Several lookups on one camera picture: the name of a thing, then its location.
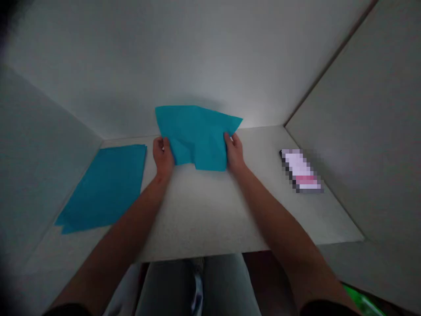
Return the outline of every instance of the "right hand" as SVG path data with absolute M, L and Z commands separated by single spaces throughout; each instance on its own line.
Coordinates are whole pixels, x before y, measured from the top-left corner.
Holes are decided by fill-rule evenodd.
M 224 133 L 225 143 L 227 144 L 228 168 L 236 174 L 246 168 L 246 163 L 243 158 L 243 144 L 238 135 L 234 133 L 231 137 L 232 140 L 228 133 Z

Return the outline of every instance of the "left hand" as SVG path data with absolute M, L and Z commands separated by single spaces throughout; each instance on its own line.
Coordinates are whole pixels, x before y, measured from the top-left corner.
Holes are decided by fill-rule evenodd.
M 174 157 L 168 137 L 157 137 L 153 140 L 153 158 L 157 165 L 157 175 L 170 178 L 174 169 Z

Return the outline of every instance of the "white tabletop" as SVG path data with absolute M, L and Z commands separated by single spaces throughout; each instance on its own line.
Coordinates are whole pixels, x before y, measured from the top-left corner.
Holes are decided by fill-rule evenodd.
M 291 212 L 315 244 L 361 241 L 363 236 L 328 188 L 323 194 L 298 194 L 282 168 L 279 150 L 298 148 L 283 127 L 240 129 L 244 159 L 268 190 Z M 104 141 L 102 148 L 146 144 L 142 190 L 156 173 L 154 137 Z M 51 226 L 35 249 L 26 273 L 77 269 L 109 227 L 61 235 Z M 176 166 L 142 261 L 218 255 L 267 249 L 237 184 L 228 172 Z

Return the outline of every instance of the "blue paper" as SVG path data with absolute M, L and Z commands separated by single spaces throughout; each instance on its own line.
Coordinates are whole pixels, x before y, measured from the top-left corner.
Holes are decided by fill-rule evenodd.
M 55 225 L 62 234 L 114 224 L 140 194 L 146 146 L 101 149 Z
M 162 106 L 155 113 L 161 135 L 170 140 L 176 165 L 194 163 L 198 170 L 226 170 L 224 132 L 234 134 L 242 118 L 195 105 Z

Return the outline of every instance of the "black sleeve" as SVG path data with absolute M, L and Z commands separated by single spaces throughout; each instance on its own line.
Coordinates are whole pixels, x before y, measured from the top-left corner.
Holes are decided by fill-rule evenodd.
M 304 305 L 300 316 L 359 316 L 348 307 L 326 300 L 312 301 Z
M 77 303 L 69 303 L 54 307 L 43 316 L 92 316 L 88 309 Z

